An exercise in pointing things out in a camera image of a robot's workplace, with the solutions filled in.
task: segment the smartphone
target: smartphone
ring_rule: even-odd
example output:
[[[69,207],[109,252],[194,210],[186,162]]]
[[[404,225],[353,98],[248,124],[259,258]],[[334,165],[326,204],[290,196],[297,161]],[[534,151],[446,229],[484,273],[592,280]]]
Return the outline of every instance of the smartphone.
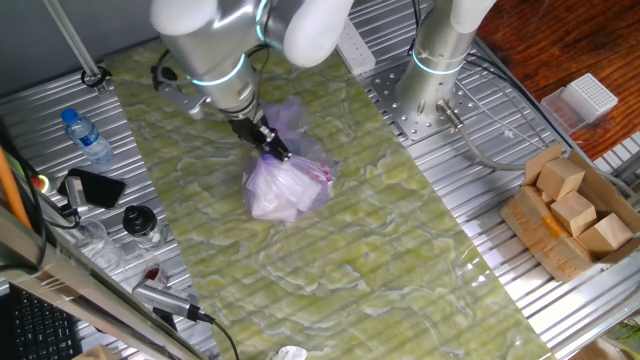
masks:
[[[94,174],[92,172],[71,169],[67,176],[77,176],[82,181],[84,196],[89,205],[97,206],[103,209],[114,209],[118,205],[118,201],[124,195],[127,184],[124,181],[110,179],[106,176]],[[68,197],[67,187],[64,180],[58,187],[58,194]]]

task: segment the glass jar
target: glass jar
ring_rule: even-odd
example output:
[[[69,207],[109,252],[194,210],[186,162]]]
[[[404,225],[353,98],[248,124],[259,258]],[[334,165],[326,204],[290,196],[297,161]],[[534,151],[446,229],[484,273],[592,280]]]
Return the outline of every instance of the glass jar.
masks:
[[[111,241],[107,229],[94,220],[82,220],[67,232],[74,245],[89,259],[113,276],[124,268],[124,252]]]
[[[128,206],[124,210],[122,227],[143,248],[155,250],[167,242],[167,230],[153,210],[146,206]]]

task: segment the marble-patterned mat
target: marble-patterned mat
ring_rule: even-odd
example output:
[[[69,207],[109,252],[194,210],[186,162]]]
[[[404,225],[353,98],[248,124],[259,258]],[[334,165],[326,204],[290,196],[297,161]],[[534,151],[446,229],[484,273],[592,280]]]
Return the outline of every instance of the marble-patterned mat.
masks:
[[[242,359],[286,345],[311,360],[552,357],[339,56],[301,70],[271,51],[264,71],[261,98],[300,96],[341,174],[322,210],[285,225],[249,216],[251,147],[220,114],[193,120],[153,90],[163,50],[107,65],[201,305]]]

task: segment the water bottle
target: water bottle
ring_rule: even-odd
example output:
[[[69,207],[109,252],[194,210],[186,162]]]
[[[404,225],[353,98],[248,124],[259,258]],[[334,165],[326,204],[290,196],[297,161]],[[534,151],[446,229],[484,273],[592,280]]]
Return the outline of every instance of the water bottle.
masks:
[[[95,125],[86,118],[80,116],[73,109],[66,109],[60,115],[65,123],[64,132],[71,138],[84,155],[94,164],[105,164],[113,158],[113,151],[107,140],[100,136]]]

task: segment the purple plastic bag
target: purple plastic bag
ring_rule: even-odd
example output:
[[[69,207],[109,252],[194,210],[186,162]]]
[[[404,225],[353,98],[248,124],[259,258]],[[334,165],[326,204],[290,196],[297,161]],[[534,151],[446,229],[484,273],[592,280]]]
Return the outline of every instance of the purple plastic bag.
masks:
[[[263,108],[293,156],[285,163],[270,155],[252,156],[243,173],[243,200],[256,219],[296,221],[324,205],[338,171],[320,144],[305,136],[306,108],[299,98]]]

